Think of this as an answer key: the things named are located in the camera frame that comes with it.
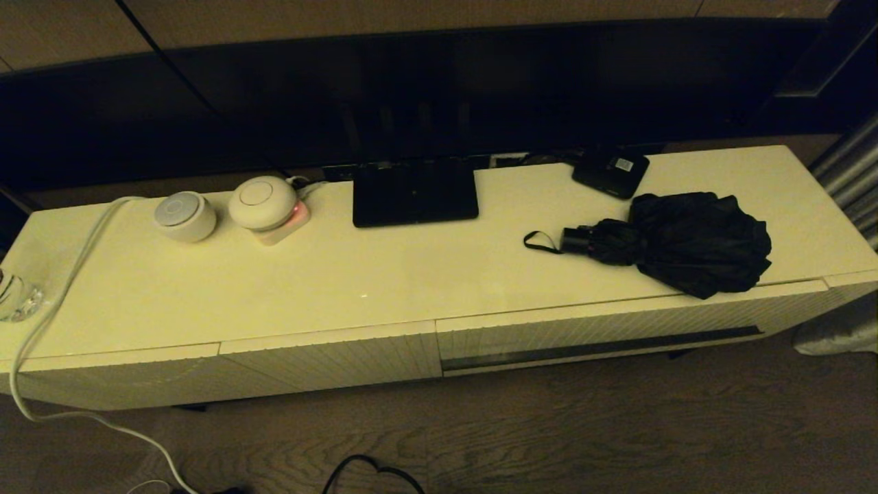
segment black cable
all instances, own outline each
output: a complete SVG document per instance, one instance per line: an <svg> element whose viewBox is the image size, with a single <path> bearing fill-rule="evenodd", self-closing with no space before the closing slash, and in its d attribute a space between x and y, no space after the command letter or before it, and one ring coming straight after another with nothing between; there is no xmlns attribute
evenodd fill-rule
<svg viewBox="0 0 878 494"><path fill-rule="evenodd" d="M147 31L147 28L140 23L137 17L134 16L134 12L132 12L131 9L128 8L125 0L116 0L116 5L122 10L122 13L125 14L125 17L128 18L128 21L131 23L131 25L134 26L134 29L137 30L141 38L143 38L143 40L147 42L149 47L153 50L153 53L155 53L159 57L159 59L164 62L168 69L170 69L170 71L174 73L176 78L179 79L184 86L186 86L186 89L188 89L189 92L192 93L192 96L194 96L198 100L198 102L207 109L208 112L212 113L221 122L223 122L226 127L237 131L239 135L245 136L246 138L247 133L242 132L233 122L226 118L226 115L223 115L219 110L217 110L216 107L214 107L211 102L208 101L207 98L205 98L205 95L201 94L201 91L199 91L198 88L195 87L195 84L193 84L192 81L190 81L189 78L186 77L182 70L177 67L174 61L172 61L170 57L168 57L168 55L164 53L162 47L160 47L158 43L153 40L153 37ZM256 146L253 142L250 143L250 146L253 148L253 151L260 158L262 158L262 160L268 165L269 168L277 170L281 175L284 175L287 178L291 176L286 170L275 165L274 162L272 162L271 159L268 157L268 155L259 150L258 146Z"/></svg>
<svg viewBox="0 0 878 494"><path fill-rule="evenodd" d="M396 475L397 477L405 480L406 482L408 482L409 485L414 487L414 489L418 491L418 494L424 494L424 489L421 487L418 481L414 480L414 477L410 476L400 469L395 469L394 467L379 467L377 461L371 459L365 454L352 454L351 456L342 460L342 462L339 463L337 467L335 467L335 470L333 470L332 474L329 475L329 480L327 480L327 484L323 487L323 494L329 493L329 489L332 487L335 479L339 476L339 474L341 474L342 470L344 470L344 468L348 466L348 463L351 463L354 460L365 461L366 463L369 463L375 469L376 473Z"/></svg>

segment floor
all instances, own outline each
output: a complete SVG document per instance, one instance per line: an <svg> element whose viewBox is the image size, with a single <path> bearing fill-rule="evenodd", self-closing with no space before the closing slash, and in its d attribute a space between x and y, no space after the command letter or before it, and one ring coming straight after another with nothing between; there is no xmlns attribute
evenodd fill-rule
<svg viewBox="0 0 878 494"><path fill-rule="evenodd" d="M877 492L875 355L803 357L789 340L112 416L154 434L205 493L317 493L352 453L429 494ZM124 494L169 478L138 440L31 424L0 398L0 492ZM351 466L338 494L413 492Z"/></svg>

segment white cable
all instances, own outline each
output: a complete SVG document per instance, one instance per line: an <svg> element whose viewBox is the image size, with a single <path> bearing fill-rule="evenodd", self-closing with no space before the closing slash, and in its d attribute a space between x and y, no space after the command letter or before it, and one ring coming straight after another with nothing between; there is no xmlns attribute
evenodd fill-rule
<svg viewBox="0 0 878 494"><path fill-rule="evenodd" d="M135 490L138 490L139 488L143 487L144 485L150 485L151 483L161 483L161 484L164 484L164 486L165 486L166 488L168 488L168 494L170 494L170 493L173 491L173 489L171 489L171 486L170 486L169 483L167 483L167 482L165 482L165 481L163 481L163 480L159 480L159 479L155 478L155 479L153 479L153 480L147 480L146 482L138 483L137 485L135 485L135 486L133 486L131 489L129 489L128 492L126 492L125 494L131 494L132 492L134 492Z"/></svg>
<svg viewBox="0 0 878 494"><path fill-rule="evenodd" d="M285 178L284 182L286 182L287 184L290 184L290 185L296 185L295 182L297 179L298 180L305 180L306 182L309 182L309 183L313 182L313 180L311 180L310 178L308 178L304 175L293 175L292 177Z"/></svg>
<svg viewBox="0 0 878 494"><path fill-rule="evenodd" d="M312 192L316 191L317 189L321 188L322 186L324 186L326 184L328 184L328 182L326 182L326 181L314 182L313 184L308 184L308 185L302 187L301 189L299 189L299 200L307 199L308 196L311 195Z"/></svg>
<svg viewBox="0 0 878 494"><path fill-rule="evenodd" d="M83 263L85 259L89 256L89 252L91 252L91 245L97 239L97 236L100 234L101 229L109 220L110 216L119 209L123 204L132 201L132 200L140 200L142 197L122 197L114 200L110 203L105 211L101 214L100 218L97 219L95 224L91 227L89 231L89 235L85 239L85 243L83 244L83 248L79 252L79 256L76 257L76 261L73 264L73 269L70 271L70 275L67 277L67 280L64 282L63 287L61 287L61 292L58 294L58 300L51 307L43 308L45 310L43 314L43 318L31 329L27 335L25 335L25 339L21 342L21 345L18 347L18 351L15 354L15 359L12 361L12 367L9 371L9 388L12 394L12 399L15 400L15 404L18 405L18 409L21 410L22 415L24 415L28 420L33 422L47 422L49 420L57 420L59 418L90 418L92 420L96 420L107 427L122 432L124 434L128 434L130 436L134 436L135 438L145 440L149 444L153 445L156 449L162 452L165 459L168 461L168 466L170 466L170 471L174 475L177 483L180 484L187 492L190 494L198 494L198 492L192 489L189 484L187 484L183 478L180 476L179 472L176 471L176 467L174 466L174 460L170 457L170 453L168 450L164 448L158 441L148 437L147 435L141 434L140 432L134 431L132 429L128 429L126 427L122 427L121 425L115 425L113 422L110 422L106 418L101 417L97 413L93 413L90 411L65 411L63 413L55 413L53 415L36 415L32 413L27 408L27 404L25 403L24 398L22 398L21 393L18 391L18 370L21 368L22 361L27 354L31 346L31 342L33 339L40 334L40 332L51 322L54 315L58 312L58 309L61 307L61 304L64 302L64 298L67 297L68 291L70 291L70 285L73 284L73 280L76 278L76 275L79 273L80 268L83 267Z"/></svg>

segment folded umbrella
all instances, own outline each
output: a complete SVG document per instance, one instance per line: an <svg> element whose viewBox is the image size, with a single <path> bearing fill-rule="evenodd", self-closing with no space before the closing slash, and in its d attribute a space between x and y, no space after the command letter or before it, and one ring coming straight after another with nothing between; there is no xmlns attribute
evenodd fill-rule
<svg viewBox="0 0 878 494"><path fill-rule="evenodd" d="M771 265L766 223L741 211L735 196L714 193L637 196L627 222L601 220L565 229L561 249L528 243L531 249L586 254L609 265L637 265L643 274L707 299L716 292L744 292Z"/></svg>

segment tv stand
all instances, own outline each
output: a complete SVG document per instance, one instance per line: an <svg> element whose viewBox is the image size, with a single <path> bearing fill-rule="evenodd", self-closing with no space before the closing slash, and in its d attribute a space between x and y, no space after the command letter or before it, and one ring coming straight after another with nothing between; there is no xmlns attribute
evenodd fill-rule
<svg viewBox="0 0 878 494"><path fill-rule="evenodd" d="M273 247L229 221L231 193L206 195L211 236L171 241L149 227L156 198L113 216L22 389L116 410L674 352L763 338L878 287L878 255L785 147L650 159L638 193L734 194L767 222L773 264L755 288L701 301L634 267L525 249L531 230L628 212L566 164L476 171L466 222L357 229L351 183L327 184ZM34 213L3 268L53 300L104 208ZM0 328L0 370L37 319Z"/></svg>

